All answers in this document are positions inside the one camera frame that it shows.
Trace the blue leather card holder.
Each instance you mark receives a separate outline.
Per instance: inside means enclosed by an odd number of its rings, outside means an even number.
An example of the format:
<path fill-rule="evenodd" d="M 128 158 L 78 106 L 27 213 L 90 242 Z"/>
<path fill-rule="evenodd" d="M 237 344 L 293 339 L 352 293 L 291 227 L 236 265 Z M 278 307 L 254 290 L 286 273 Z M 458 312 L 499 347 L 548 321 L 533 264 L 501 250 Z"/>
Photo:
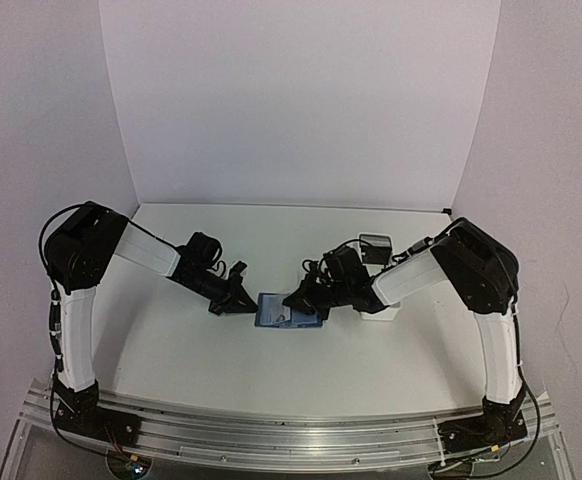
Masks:
<path fill-rule="evenodd" d="M 316 329 L 323 326 L 317 315 L 306 315 L 283 304 L 286 294 L 260 293 L 254 325 L 273 329 Z"/>

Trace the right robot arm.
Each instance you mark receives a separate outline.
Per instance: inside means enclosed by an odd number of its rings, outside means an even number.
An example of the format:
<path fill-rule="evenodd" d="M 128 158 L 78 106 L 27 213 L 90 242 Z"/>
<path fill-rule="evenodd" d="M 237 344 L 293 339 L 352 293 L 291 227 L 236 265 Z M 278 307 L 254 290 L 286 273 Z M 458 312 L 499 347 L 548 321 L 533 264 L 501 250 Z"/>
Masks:
<path fill-rule="evenodd" d="M 519 263 L 515 255 L 466 218 L 435 237 L 425 237 L 388 258 L 372 274 L 349 242 L 309 261 L 298 288 L 283 305 L 327 319 L 337 307 L 377 314 L 411 295 L 449 283 L 479 330 L 485 394 L 479 415 L 441 423 L 438 433 L 448 453 L 489 449 L 524 438 L 521 413 L 530 397 L 522 372 L 517 318 Z"/>

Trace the white credit card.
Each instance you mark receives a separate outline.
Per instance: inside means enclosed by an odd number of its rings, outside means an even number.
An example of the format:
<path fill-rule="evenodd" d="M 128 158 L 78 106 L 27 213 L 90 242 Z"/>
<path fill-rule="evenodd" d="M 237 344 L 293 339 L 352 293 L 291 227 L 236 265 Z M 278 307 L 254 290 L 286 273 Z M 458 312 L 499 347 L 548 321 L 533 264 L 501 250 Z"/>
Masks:
<path fill-rule="evenodd" d="M 282 304 L 285 294 L 262 293 L 258 297 L 256 325 L 281 328 L 291 324 L 291 309 Z"/>

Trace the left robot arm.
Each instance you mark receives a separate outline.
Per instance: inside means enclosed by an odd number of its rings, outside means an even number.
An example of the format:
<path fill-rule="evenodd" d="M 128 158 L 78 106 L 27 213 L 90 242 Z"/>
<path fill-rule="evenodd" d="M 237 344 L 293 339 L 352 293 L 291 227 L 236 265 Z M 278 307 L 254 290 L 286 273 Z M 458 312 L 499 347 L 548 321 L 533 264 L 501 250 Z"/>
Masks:
<path fill-rule="evenodd" d="M 38 253 L 51 283 L 49 337 L 55 355 L 51 392 L 53 427 L 109 443 L 121 451 L 137 443 L 139 416 L 104 408 L 93 366 L 92 314 L 96 290 L 120 257 L 205 298 L 210 313 L 250 314 L 257 303 L 243 286 L 246 264 L 219 274 L 222 245 L 202 232 L 175 246 L 127 216 L 87 201 L 59 211 L 64 221 L 43 229 Z"/>

